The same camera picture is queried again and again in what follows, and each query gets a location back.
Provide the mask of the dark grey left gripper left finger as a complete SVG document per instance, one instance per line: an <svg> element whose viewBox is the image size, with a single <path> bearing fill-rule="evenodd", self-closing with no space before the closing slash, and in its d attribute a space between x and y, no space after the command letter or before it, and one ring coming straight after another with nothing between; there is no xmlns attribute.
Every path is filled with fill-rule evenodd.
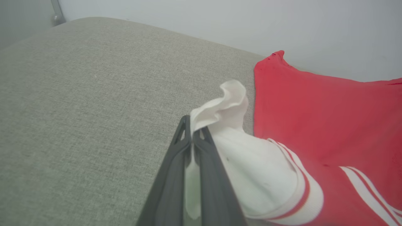
<svg viewBox="0 0 402 226"><path fill-rule="evenodd" d="M190 116L181 118L135 226L183 226Z"/></svg>

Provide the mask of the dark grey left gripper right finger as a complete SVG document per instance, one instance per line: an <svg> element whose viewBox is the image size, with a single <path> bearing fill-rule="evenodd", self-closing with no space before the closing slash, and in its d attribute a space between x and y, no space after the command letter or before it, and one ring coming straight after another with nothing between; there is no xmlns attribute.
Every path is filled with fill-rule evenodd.
<svg viewBox="0 0 402 226"><path fill-rule="evenodd" d="M202 226L248 226L208 127L194 132L193 144L200 170Z"/></svg>

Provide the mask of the red and white garment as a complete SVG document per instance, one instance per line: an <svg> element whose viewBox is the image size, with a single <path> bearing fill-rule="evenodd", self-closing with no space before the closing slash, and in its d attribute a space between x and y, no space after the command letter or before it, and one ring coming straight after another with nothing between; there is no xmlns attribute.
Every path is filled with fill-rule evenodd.
<svg viewBox="0 0 402 226"><path fill-rule="evenodd" d="M358 82L295 69L283 51L245 87L191 111L208 127L245 218L280 226L402 226L402 78Z"/></svg>

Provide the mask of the grey fabric sofa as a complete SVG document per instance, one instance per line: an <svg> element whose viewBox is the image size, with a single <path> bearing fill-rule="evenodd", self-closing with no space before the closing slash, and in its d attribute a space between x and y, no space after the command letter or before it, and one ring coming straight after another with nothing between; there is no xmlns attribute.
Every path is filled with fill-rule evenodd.
<svg viewBox="0 0 402 226"><path fill-rule="evenodd" d="M89 17L0 51L0 226L135 226L182 116L265 57Z"/></svg>

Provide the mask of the grey metal pole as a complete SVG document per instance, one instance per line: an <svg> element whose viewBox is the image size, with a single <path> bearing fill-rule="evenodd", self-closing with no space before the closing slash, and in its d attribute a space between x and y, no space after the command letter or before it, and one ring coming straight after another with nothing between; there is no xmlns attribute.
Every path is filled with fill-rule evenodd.
<svg viewBox="0 0 402 226"><path fill-rule="evenodd" d="M52 23L54 26L66 23L66 19L63 15L61 6L59 4L59 0L50 0L53 10L54 10L54 15L52 17Z"/></svg>

